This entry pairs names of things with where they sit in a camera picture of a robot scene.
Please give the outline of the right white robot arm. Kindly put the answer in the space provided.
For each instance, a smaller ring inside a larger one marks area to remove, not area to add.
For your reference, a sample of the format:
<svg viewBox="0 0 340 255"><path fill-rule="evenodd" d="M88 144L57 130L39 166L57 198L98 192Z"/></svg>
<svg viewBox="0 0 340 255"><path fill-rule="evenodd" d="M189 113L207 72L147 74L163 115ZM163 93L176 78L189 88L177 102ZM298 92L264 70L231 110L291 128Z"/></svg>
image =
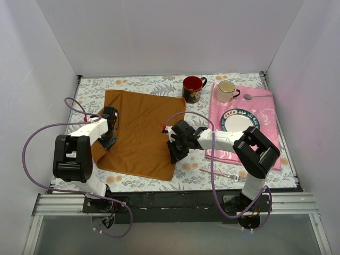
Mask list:
<svg viewBox="0 0 340 255"><path fill-rule="evenodd" d="M259 129L250 126L240 132L213 131L207 127L195 130L186 121L179 120L173 126L163 126L162 133L169 138L167 146L172 164L185 158L190 150L235 153L248 174L232 207L252 211L259 206L267 175L281 154Z"/></svg>

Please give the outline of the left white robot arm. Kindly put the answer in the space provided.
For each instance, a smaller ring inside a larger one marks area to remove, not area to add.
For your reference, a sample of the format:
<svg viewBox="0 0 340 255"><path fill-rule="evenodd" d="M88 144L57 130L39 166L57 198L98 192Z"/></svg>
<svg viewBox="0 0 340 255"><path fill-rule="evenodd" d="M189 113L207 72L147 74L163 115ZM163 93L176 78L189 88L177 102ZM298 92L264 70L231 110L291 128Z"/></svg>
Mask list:
<svg viewBox="0 0 340 255"><path fill-rule="evenodd" d="M55 140L53 174L56 178L75 185L90 198L90 204L103 212L113 207L111 192L92 171L91 146L98 141L109 150L116 142L114 134L118 110L105 107L101 119L91 116L90 123L69 135L59 135Z"/></svg>

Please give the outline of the pink handled fork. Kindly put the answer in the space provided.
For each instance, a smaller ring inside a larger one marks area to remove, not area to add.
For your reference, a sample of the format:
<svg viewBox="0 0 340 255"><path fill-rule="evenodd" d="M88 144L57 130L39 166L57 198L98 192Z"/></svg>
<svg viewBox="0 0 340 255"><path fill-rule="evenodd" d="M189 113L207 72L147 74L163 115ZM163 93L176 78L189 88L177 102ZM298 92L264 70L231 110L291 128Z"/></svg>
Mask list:
<svg viewBox="0 0 340 255"><path fill-rule="evenodd" d="M210 168L200 168L201 171L203 172L207 172L207 173L211 173L211 169ZM219 175L219 176L223 176L223 177L226 177L226 178L229 178L235 182L245 182L246 181L246 177L244 176L238 176L238 175L231 175L231 174L224 174L220 171L214 171L214 174L216 175Z"/></svg>

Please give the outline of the orange brown cloth napkin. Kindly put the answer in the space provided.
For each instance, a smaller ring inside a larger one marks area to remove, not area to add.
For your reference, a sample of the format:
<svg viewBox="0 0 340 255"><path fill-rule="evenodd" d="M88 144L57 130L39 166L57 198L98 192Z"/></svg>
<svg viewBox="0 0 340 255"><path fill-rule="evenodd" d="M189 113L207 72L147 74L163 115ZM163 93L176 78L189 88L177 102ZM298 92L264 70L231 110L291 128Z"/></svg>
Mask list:
<svg viewBox="0 0 340 255"><path fill-rule="evenodd" d="M117 140L109 150L99 142L92 145L96 166L110 172L170 181L175 165L170 162L168 136L162 130L166 122L173 125L184 117L179 112L186 109L185 99L106 90L104 105L118 110Z"/></svg>

